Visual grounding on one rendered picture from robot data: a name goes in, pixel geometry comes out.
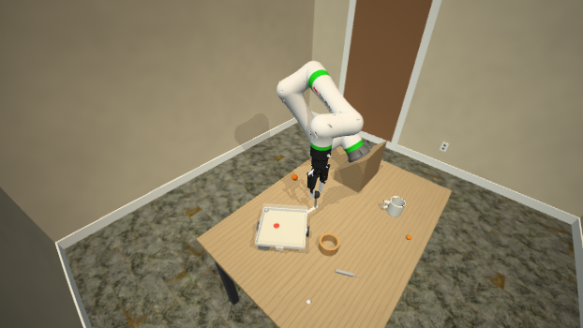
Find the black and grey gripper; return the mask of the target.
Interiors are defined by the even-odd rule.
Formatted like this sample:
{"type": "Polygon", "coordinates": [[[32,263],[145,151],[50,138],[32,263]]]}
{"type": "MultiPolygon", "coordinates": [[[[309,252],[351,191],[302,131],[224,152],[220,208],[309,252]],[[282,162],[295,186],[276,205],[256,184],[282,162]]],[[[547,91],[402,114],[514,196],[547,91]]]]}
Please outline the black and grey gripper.
{"type": "Polygon", "coordinates": [[[324,181],[327,181],[327,178],[328,178],[330,164],[328,163],[328,159],[316,160],[314,158],[311,158],[311,165],[312,165],[311,172],[307,173],[307,187],[310,189],[309,196],[312,199],[314,199],[315,185],[317,183],[317,179],[320,176],[319,191],[320,191],[320,193],[322,193],[323,192],[323,185],[326,183],[324,181]],[[318,169],[318,168],[321,168],[321,169],[318,169]]]}

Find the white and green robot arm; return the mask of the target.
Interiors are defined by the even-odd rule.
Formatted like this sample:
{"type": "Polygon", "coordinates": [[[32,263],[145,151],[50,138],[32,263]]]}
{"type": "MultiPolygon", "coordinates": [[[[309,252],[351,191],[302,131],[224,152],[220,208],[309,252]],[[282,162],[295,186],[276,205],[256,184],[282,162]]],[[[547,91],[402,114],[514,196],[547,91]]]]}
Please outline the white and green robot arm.
{"type": "Polygon", "coordinates": [[[277,85],[277,95],[304,130],[312,158],[332,158],[331,150],[341,146],[347,153],[348,161],[353,162],[367,155],[373,147],[369,141],[363,142],[359,135],[364,125],[363,117],[340,94],[319,62],[310,61],[282,80],[277,85]],[[314,117],[303,97],[309,87],[327,107],[329,114],[314,117]]]}

